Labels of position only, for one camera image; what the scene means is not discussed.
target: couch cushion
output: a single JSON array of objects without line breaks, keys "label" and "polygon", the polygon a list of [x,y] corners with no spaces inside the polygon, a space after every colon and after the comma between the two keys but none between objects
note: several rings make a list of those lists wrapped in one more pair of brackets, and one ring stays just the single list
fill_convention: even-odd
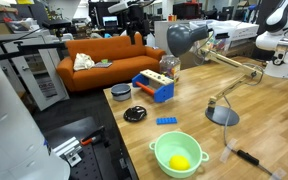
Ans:
[{"label": "couch cushion", "polygon": [[120,59],[114,61],[108,68],[91,68],[77,71],[73,75],[73,82],[76,90],[82,91],[131,80],[145,69],[158,72],[159,62],[148,56]]},{"label": "couch cushion", "polygon": [[102,59],[116,60],[145,55],[145,46],[139,33],[135,34],[135,44],[133,45],[129,36],[117,36],[71,40],[66,42],[66,47],[73,61],[77,53],[90,55],[95,62]]}]

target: white cabinet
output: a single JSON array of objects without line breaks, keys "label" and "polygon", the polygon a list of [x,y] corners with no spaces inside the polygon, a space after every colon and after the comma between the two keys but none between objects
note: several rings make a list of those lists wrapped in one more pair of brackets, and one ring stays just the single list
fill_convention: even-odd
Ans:
[{"label": "white cabinet", "polygon": [[[15,40],[21,41],[21,45],[37,45],[48,44],[52,41],[46,36],[47,33],[33,33],[26,36],[25,39]],[[0,36],[0,41],[18,39],[18,34]],[[18,45],[14,41],[4,43],[3,46],[7,53],[18,52]],[[9,80],[16,91],[23,90],[23,86],[32,95],[34,101],[40,110],[44,110],[52,104],[68,99],[69,96],[65,86],[56,73],[56,67],[60,62],[56,49],[39,49],[28,52],[29,55],[18,56],[9,60],[0,61],[1,68],[4,73],[10,77]],[[19,76],[22,79],[22,87],[19,85]]]}]

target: gray floor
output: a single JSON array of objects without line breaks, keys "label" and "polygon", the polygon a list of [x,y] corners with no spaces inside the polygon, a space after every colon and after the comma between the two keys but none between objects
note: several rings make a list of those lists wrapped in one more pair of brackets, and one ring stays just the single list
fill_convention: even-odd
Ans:
[{"label": "gray floor", "polygon": [[69,100],[60,101],[44,111],[33,113],[33,118],[42,133],[87,116],[92,116],[97,126],[103,125],[105,127],[106,136],[110,140],[111,145],[107,148],[109,154],[98,154],[98,156],[111,157],[112,166],[104,168],[104,172],[102,172],[103,179],[130,179],[129,170],[122,168],[119,162],[125,155],[125,149],[121,147],[123,143],[119,138],[120,134],[117,125],[102,89],[70,94]]}]

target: desk lamp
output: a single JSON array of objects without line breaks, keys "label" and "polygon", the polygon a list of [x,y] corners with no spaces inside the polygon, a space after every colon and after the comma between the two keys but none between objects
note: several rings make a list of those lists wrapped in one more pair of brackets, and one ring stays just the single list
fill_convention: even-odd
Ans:
[{"label": "desk lamp", "polygon": [[263,72],[257,66],[241,64],[225,56],[217,54],[212,50],[209,50],[206,46],[206,38],[209,37],[209,31],[213,30],[208,29],[207,25],[199,26],[198,28],[192,30],[185,25],[175,24],[170,26],[167,30],[167,43],[171,53],[174,56],[179,57],[180,55],[189,51],[194,42],[200,41],[201,47],[198,49],[198,54],[202,55],[206,59],[224,64],[243,73],[242,76],[237,78],[225,89],[217,93],[215,96],[212,96],[209,99],[208,107],[205,111],[207,118],[219,125],[225,125],[227,116],[229,114],[227,125],[233,126],[239,122],[239,116],[237,113],[231,108],[217,106],[216,102],[242,84],[246,84],[252,80],[260,81],[263,76]]}]

